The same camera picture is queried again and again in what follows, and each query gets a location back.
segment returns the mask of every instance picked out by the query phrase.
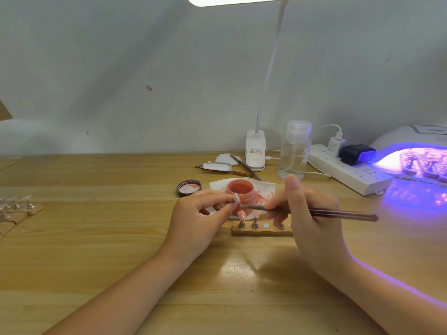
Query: uv nail lamp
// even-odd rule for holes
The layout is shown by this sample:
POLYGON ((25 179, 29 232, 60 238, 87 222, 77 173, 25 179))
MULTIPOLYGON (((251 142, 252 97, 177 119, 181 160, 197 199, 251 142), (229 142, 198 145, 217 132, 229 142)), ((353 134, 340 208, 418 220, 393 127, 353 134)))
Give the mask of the uv nail lamp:
POLYGON ((447 124, 400 127, 375 140, 374 166, 391 176, 447 187, 447 124))

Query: white power strip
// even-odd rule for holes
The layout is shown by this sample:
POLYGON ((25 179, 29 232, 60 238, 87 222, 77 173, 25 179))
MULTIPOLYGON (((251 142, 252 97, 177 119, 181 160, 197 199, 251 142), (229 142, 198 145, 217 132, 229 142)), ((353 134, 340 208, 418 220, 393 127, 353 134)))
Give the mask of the white power strip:
POLYGON ((309 162, 363 196, 382 195, 393 181, 390 175, 373 169, 368 163, 350 166, 327 155, 327 150, 326 146, 312 145, 309 162))

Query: wooden table surface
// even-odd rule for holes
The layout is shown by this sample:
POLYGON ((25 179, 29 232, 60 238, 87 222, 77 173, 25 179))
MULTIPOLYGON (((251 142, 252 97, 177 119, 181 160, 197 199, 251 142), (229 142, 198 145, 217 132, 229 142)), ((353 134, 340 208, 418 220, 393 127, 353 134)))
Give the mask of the wooden table surface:
MULTIPOLYGON (((0 240, 0 334, 40 334, 150 257, 164 239, 179 182, 193 178, 206 188, 232 177, 193 168, 216 156, 1 158, 1 193, 33 194, 46 207, 0 240)), ((267 161, 261 175, 280 184, 276 170, 267 161)), ((447 302, 447 206, 429 200, 432 191, 447 197, 447 188, 397 180, 383 197, 361 197, 317 175, 304 182, 337 196, 343 209, 379 214, 377 223, 343 222, 356 257, 447 302)), ((138 334, 384 333, 310 270, 293 238, 232 237, 230 226, 138 334)))

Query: desk lamp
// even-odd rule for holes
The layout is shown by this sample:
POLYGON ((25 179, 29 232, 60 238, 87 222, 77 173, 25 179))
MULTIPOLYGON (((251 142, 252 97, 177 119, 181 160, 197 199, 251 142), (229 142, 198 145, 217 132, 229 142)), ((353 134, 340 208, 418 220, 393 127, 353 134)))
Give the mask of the desk lamp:
MULTIPOLYGON (((199 7, 208 6, 220 6, 228 4, 241 4, 241 3, 254 3, 254 2, 264 2, 264 1, 278 1, 278 0, 189 0, 193 5, 199 7)), ((254 171, 263 171, 265 169, 265 134, 263 130, 259 129, 261 124, 262 111, 264 109, 264 97, 267 92, 270 80, 270 74, 273 68, 273 63, 275 61, 276 51, 279 45, 279 35, 282 28, 282 18, 284 16, 284 11, 286 10, 287 0, 281 0, 281 6, 279 8, 278 23, 276 26, 276 39, 273 46, 272 55, 270 57, 269 67, 267 69, 267 75, 265 77, 264 87, 262 89, 261 99, 259 102, 259 107, 256 117, 255 129, 249 130, 247 133, 247 138, 245 140, 245 162, 254 171)))

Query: wooden block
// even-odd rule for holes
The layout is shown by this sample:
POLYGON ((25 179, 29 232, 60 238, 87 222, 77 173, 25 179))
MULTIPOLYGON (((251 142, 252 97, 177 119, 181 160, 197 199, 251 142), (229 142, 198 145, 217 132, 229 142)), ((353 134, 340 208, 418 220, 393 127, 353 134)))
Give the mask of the wooden block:
POLYGON ((0 224, 5 222, 14 222, 14 224, 18 225, 20 222, 25 220, 28 217, 27 213, 10 213, 12 216, 8 220, 0 220, 0 224))
POLYGON ((20 202, 19 204, 22 205, 22 207, 20 209, 11 208, 11 209, 6 209, 5 212, 7 212, 7 213, 27 213, 28 215, 35 215, 45 207, 42 203, 35 203, 34 208, 26 209, 26 206, 27 206, 26 202, 20 202))
POLYGON ((258 221, 259 228, 254 229, 252 225, 253 221, 245 221, 245 228, 239 228, 239 221, 233 221, 233 227, 231 229, 232 235, 238 236, 293 236, 292 229, 288 224, 284 224, 286 229, 283 231, 273 225, 273 221, 258 221), (269 228, 264 227, 264 223, 268 223, 269 228))
POLYGON ((15 227, 15 223, 13 222, 2 222, 0 223, 0 238, 3 235, 6 235, 8 231, 15 227))

